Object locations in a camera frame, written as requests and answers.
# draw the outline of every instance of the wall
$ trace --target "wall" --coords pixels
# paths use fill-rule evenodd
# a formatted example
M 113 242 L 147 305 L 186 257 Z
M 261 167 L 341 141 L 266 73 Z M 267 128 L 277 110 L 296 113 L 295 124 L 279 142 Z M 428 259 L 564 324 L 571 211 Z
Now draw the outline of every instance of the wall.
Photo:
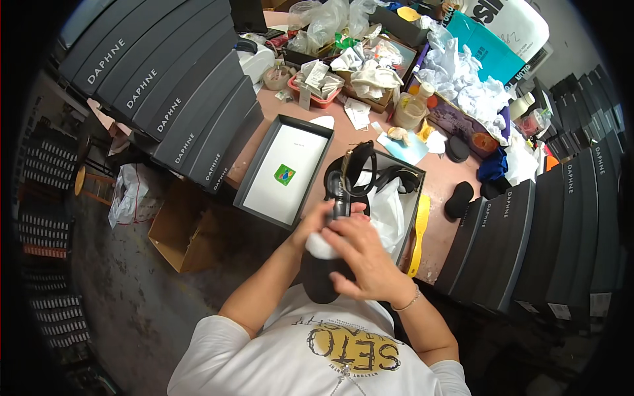
M 570 73 L 580 77 L 603 62 L 589 31 L 568 0 L 527 0 L 548 23 L 554 52 L 535 76 L 551 87 Z

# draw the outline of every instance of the bracelet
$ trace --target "bracelet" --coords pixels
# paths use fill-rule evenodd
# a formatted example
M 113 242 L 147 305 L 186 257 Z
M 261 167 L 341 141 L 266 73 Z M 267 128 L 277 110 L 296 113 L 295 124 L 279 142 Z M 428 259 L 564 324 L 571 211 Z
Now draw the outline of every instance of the bracelet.
M 396 312 L 401 312 L 402 310 L 406 310 L 407 308 L 411 307 L 411 305 L 416 302 L 416 300 L 418 300 L 418 298 L 422 295 L 422 293 L 420 292 L 420 288 L 418 288 L 417 284 L 414 284 L 416 286 L 416 295 L 414 296 L 414 299 L 412 301 L 410 301 L 410 303 L 408 305 L 405 305 L 405 307 L 401 308 L 401 309 L 396 309 L 394 308 L 394 306 L 392 304 L 390 304 L 390 307 L 392 307 L 393 310 L 395 310 Z

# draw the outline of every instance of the hand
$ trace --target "hand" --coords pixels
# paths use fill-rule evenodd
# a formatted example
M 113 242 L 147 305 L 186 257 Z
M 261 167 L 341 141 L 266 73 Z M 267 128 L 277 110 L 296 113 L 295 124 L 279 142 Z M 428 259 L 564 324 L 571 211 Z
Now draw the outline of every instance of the hand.
M 354 217 L 339 217 L 322 229 L 321 235 L 356 276 L 353 283 L 339 272 L 331 272 L 330 279 L 337 293 L 355 300 L 387 301 L 397 309 L 414 299 L 414 282 L 394 265 L 370 223 Z
M 335 206 L 335 200 L 321 201 L 305 216 L 299 223 L 295 231 L 291 234 L 289 240 L 300 251 L 304 250 L 304 245 L 308 236 L 312 233 L 318 233 L 325 227 L 325 219 L 328 213 Z M 357 218 L 363 222 L 369 222 L 370 218 L 363 214 L 366 205 L 361 202 L 353 202 L 351 205 L 351 217 Z

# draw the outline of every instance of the necklace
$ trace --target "necklace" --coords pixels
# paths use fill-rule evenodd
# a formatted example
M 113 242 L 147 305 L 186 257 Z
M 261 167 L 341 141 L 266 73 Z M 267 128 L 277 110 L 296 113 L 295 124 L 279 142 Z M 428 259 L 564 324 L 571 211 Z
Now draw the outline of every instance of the necklace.
M 339 385 L 341 385 L 341 383 L 345 380 L 345 379 L 349 379 L 350 381 L 352 381 L 353 384 L 355 384 L 357 386 L 357 388 L 359 388 L 359 390 L 361 391 L 361 393 L 363 394 L 363 396 L 367 396 L 365 394 L 365 392 L 363 391 L 363 389 L 361 389 L 361 387 L 359 386 L 359 384 L 357 383 L 357 381 L 354 381 L 351 377 L 350 377 L 350 366 L 349 365 L 345 365 L 344 367 L 341 368 L 341 375 L 339 376 L 339 382 L 337 382 L 337 386 L 335 386 L 335 388 L 332 390 L 332 392 L 330 393 L 330 396 L 334 395 L 335 392 L 337 391 Z

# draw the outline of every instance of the plastic bottle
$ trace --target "plastic bottle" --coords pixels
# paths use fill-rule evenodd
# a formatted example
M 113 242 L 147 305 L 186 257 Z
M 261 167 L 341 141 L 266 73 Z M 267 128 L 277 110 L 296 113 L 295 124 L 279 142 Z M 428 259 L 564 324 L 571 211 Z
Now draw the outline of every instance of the plastic bottle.
M 402 94 L 394 112 L 394 125 L 414 129 L 428 114 L 427 100 L 434 94 L 434 86 L 422 82 L 416 95 Z
M 527 93 L 523 98 L 518 98 L 508 107 L 510 112 L 509 118 L 511 120 L 517 120 L 522 114 L 526 113 L 526 110 L 528 110 L 533 103 L 535 103 L 535 97 L 531 93 Z

